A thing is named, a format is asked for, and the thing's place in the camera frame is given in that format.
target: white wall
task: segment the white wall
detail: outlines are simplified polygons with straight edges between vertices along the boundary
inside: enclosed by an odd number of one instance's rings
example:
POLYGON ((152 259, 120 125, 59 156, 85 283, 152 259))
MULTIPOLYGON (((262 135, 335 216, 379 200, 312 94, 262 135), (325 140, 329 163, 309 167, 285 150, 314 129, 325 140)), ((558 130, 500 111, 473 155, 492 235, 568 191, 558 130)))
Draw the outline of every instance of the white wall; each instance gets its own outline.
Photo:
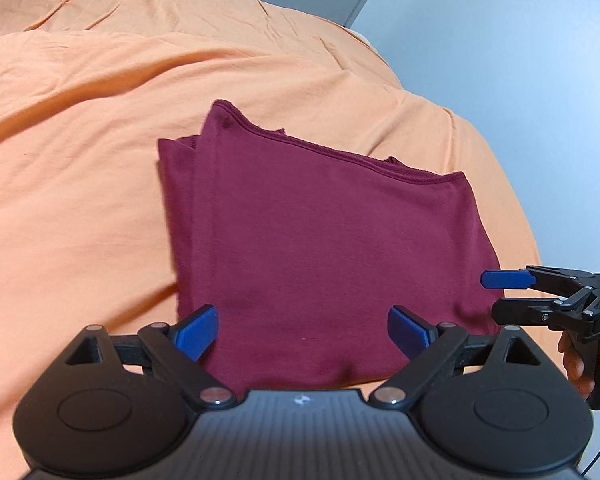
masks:
POLYGON ((352 28, 481 131, 544 263, 600 271, 600 0, 369 0, 352 28))

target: human hand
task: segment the human hand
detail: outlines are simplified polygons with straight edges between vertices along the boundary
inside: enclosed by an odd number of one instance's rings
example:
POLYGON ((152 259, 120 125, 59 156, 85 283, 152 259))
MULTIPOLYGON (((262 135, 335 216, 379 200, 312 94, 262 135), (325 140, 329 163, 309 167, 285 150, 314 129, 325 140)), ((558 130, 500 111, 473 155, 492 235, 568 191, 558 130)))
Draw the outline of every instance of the human hand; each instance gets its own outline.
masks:
POLYGON ((562 332, 560 341, 558 341, 558 352, 564 354, 562 364, 564 365, 564 369, 567 370, 569 382, 573 384, 582 397, 586 399, 593 391, 595 383, 592 378, 582 375, 584 371, 584 362, 573 347, 571 337, 567 332, 562 332))

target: maroon cloth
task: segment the maroon cloth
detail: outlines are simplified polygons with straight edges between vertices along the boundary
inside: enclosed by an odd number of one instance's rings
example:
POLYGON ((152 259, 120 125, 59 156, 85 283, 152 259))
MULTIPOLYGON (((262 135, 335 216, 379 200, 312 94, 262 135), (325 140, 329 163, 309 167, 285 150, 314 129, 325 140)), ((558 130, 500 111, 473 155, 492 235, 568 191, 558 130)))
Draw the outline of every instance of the maroon cloth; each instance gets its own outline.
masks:
POLYGON ((338 152, 216 101, 200 136, 161 139, 178 314, 213 304, 203 365, 248 388, 381 380, 407 359, 386 333, 403 304, 493 334, 480 275, 499 268, 464 174, 338 152))

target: bed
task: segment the bed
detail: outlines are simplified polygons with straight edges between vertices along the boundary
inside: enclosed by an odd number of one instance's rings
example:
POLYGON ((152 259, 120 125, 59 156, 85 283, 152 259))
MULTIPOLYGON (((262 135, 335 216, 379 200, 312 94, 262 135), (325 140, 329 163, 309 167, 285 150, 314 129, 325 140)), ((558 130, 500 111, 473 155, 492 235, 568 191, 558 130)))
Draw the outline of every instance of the bed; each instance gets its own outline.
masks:
MULTIPOLYGON (((317 144, 464 172, 501 267, 539 263, 485 140, 350 30, 256 0, 0 0, 0 480, 27 469, 14 406, 75 333, 175 322, 156 141, 198 132, 216 99, 317 144)), ((556 335, 532 335, 559 363, 556 335)))

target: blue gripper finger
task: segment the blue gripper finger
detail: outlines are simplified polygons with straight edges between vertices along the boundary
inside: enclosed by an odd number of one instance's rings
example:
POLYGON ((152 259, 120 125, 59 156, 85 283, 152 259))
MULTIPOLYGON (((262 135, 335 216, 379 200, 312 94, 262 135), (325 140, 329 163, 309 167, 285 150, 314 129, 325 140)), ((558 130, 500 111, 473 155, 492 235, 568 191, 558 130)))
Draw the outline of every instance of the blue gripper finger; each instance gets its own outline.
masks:
POLYGON ((484 288, 529 288, 536 283, 528 270, 485 270, 480 277, 484 288))
POLYGON ((197 361, 218 337, 218 328, 218 311, 206 305, 173 325, 170 336, 181 352, 197 361))
POLYGON ((438 336, 436 327, 400 305, 389 311, 387 332, 398 350, 410 360, 425 351, 438 336))

